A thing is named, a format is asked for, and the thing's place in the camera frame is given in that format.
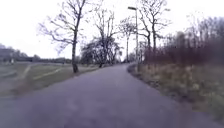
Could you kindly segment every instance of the grass field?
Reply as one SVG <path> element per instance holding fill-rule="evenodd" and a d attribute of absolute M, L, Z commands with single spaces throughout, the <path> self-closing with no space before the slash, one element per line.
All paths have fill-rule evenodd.
<path fill-rule="evenodd" d="M 224 123 L 224 66 L 141 65 L 129 71 L 180 102 L 190 103 L 195 110 L 204 111 Z"/>
<path fill-rule="evenodd" d="M 71 65 L 66 64 L 0 64 L 0 96 L 20 95 L 42 89 L 96 69 L 96 66 L 79 65 L 80 72 L 74 74 Z"/>

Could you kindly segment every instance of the bare tree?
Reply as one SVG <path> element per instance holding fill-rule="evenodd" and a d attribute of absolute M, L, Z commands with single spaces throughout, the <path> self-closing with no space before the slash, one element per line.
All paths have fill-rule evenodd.
<path fill-rule="evenodd" d="M 114 25 L 114 12 L 106 9 L 102 9 L 101 7 L 95 9 L 95 26 L 97 27 L 100 38 L 101 45 L 103 47 L 103 61 L 101 62 L 99 67 L 102 67 L 103 64 L 106 63 L 107 57 L 109 56 L 109 46 L 111 43 L 112 36 L 117 34 L 115 32 L 116 28 Z"/>
<path fill-rule="evenodd" d="M 144 35 L 148 39 L 150 45 L 150 34 L 153 36 L 153 53 L 156 52 L 156 39 L 161 37 L 159 31 L 167 26 L 168 20 L 162 19 L 162 15 L 169 11 L 166 8 L 166 0 L 141 0 L 141 18 L 144 29 L 148 35 Z"/>
<path fill-rule="evenodd" d="M 126 47 L 126 56 L 127 56 L 126 61 L 127 62 L 129 62 L 129 59 L 128 59 L 128 44 L 129 43 L 128 42 L 135 28 L 136 28 L 135 24 L 131 22 L 131 17 L 121 20 L 119 25 L 119 29 L 123 33 L 123 35 L 126 37 L 126 41 L 127 41 L 127 47 Z"/>
<path fill-rule="evenodd" d="M 80 21 L 87 13 L 83 12 L 87 0 L 66 0 L 61 4 L 60 13 L 54 18 L 48 17 L 48 22 L 39 24 L 40 32 L 50 36 L 53 42 L 60 42 L 60 50 L 72 45 L 73 72 L 78 72 L 76 64 L 76 44 Z"/>

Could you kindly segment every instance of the sky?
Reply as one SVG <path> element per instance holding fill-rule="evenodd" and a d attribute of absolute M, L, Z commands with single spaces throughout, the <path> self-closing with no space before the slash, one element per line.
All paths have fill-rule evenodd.
<path fill-rule="evenodd" d="M 63 0 L 0 0 L 0 43 L 19 49 L 30 56 L 34 54 L 42 58 L 66 57 L 71 58 L 71 47 L 66 48 L 60 55 L 56 51 L 56 44 L 47 38 L 38 35 L 38 23 L 43 22 L 47 16 L 54 17 L 59 12 L 58 3 Z M 113 8 L 117 21 L 134 12 L 128 6 L 135 6 L 135 0 L 105 0 L 106 8 Z M 200 12 L 206 16 L 224 16 L 223 0 L 167 0 L 171 9 L 165 17 L 172 24 L 164 31 L 173 33 L 183 30 L 189 25 L 187 15 Z M 87 35 L 95 35 L 94 26 L 88 26 Z M 130 52 L 135 47 L 135 41 L 130 40 Z"/>

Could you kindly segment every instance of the street lamp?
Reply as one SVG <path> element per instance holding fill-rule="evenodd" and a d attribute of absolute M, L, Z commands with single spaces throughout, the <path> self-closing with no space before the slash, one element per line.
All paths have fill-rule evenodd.
<path fill-rule="evenodd" d="M 130 10 L 135 11 L 135 18 L 136 18 L 136 60 L 138 62 L 138 12 L 137 7 L 128 7 Z"/>

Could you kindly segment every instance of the asphalt road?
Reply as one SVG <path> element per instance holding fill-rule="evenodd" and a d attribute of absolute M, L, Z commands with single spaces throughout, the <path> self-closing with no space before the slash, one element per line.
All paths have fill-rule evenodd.
<path fill-rule="evenodd" d="M 100 69 L 0 99 L 0 128 L 223 128 L 126 72 Z"/>

